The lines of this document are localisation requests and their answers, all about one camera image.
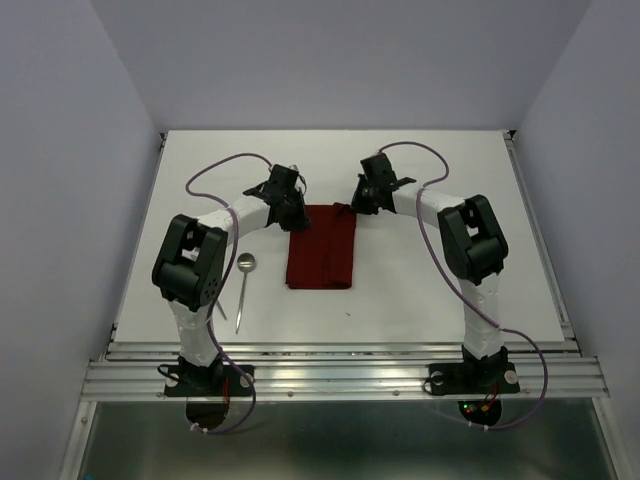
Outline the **dark red cloth napkin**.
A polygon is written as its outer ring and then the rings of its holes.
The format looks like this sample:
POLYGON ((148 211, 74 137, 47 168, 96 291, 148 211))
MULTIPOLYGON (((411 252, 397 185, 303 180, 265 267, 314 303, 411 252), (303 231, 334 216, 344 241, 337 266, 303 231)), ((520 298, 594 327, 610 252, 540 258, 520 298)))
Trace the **dark red cloth napkin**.
POLYGON ((286 285, 297 290, 352 287, 357 215, 349 205, 309 205, 310 227, 290 234, 286 285))

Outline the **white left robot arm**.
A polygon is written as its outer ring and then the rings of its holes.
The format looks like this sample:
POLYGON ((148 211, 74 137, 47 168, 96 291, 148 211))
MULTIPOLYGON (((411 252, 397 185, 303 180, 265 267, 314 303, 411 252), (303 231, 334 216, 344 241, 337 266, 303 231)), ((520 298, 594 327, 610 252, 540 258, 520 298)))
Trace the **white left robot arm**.
POLYGON ((180 339, 179 362, 190 366, 188 382, 199 393, 215 392, 223 371, 215 364, 220 348, 211 340, 211 313, 222 292, 240 238, 277 225, 285 232, 304 231, 311 221, 306 213, 302 179, 295 166, 275 164, 266 181, 251 187, 233 203, 190 185, 187 193, 218 203, 210 214, 175 216, 169 223, 152 268, 152 283, 173 312, 180 339))

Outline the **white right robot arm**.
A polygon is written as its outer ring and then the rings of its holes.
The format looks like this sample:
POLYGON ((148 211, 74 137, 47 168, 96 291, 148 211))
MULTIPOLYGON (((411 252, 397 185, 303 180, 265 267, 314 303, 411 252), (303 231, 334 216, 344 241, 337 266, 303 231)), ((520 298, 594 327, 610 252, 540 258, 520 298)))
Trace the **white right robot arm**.
POLYGON ((351 207, 363 215, 381 210, 414 217, 440 234, 445 265, 432 258, 449 287, 464 304, 463 354, 472 359, 460 366, 463 384, 482 390, 496 378, 491 360, 506 353, 497 323, 499 274, 509 249, 489 200, 421 188, 417 181, 398 178, 390 160, 378 153, 361 161, 351 207))

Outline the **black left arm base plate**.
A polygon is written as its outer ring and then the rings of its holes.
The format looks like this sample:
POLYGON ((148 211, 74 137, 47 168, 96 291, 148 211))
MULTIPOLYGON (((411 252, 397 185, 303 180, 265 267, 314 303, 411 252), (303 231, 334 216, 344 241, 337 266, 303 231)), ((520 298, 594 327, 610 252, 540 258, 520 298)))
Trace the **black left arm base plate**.
POLYGON ((160 364, 157 372, 164 378, 163 394, 168 398, 229 397, 249 398, 250 387, 230 365, 211 367, 191 364, 160 364))

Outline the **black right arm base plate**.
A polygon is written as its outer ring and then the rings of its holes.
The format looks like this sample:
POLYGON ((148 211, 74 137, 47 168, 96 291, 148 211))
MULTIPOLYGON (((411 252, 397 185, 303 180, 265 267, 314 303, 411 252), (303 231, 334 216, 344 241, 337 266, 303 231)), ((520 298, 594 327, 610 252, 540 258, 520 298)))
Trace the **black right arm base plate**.
POLYGON ((507 381, 508 371, 515 371, 512 363, 487 368, 473 362, 434 363, 428 366, 422 389, 432 396, 484 395, 493 393, 494 387, 499 394, 517 394, 520 384, 507 381))

